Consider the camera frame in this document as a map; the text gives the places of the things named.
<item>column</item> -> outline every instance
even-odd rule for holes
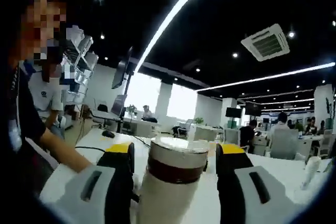
[[[173,86],[161,82],[159,97],[157,98],[157,104],[155,108],[155,115],[159,119],[163,119],[167,115],[169,99],[172,94]]]
[[[222,113],[221,113],[221,117],[220,117],[220,124],[222,127],[226,127],[227,126],[227,122],[230,121],[232,118],[227,118],[225,116],[226,114],[226,109],[227,108],[236,108],[237,107],[237,100],[234,98],[223,98],[222,101]]]
[[[327,99],[328,103],[331,103],[331,111],[333,111],[333,90],[332,85],[327,84],[323,86],[318,86],[314,92],[314,116],[316,118],[316,126],[320,127],[321,121],[327,122],[327,119],[330,118],[330,114],[327,112]]]

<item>window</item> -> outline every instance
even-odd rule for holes
[[[196,91],[173,84],[167,116],[182,120],[193,119],[195,116],[196,101]]]
[[[155,113],[158,102],[161,80],[136,73],[132,76],[130,86],[127,91],[125,107],[133,104],[137,110],[143,111],[143,106],[148,105],[150,111]]]

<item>computer mouse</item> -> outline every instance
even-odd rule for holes
[[[103,131],[103,133],[101,133],[101,135],[106,136],[106,137],[110,137],[110,138],[115,137],[115,134],[113,132],[110,132],[110,131]]]

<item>black monitor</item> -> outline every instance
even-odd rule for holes
[[[241,109],[227,108],[225,116],[228,118],[241,118]]]
[[[128,50],[127,55],[124,56],[118,63],[117,69],[114,74],[113,82],[112,82],[112,89],[116,89],[122,85],[122,82],[124,80],[124,76],[126,73],[126,69],[128,66],[128,62],[130,61],[130,58],[132,56],[132,50],[131,47],[130,50]]]
[[[116,99],[114,100],[114,103],[111,108],[111,112],[115,114],[116,116],[120,116],[124,108],[126,97],[127,97],[126,94],[118,94]]]
[[[245,115],[261,116],[260,106],[255,103],[247,102],[245,106]]]

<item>ceiling air conditioner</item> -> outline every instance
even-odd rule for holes
[[[274,24],[253,34],[241,43],[258,61],[268,60],[289,53],[286,37],[279,24]]]

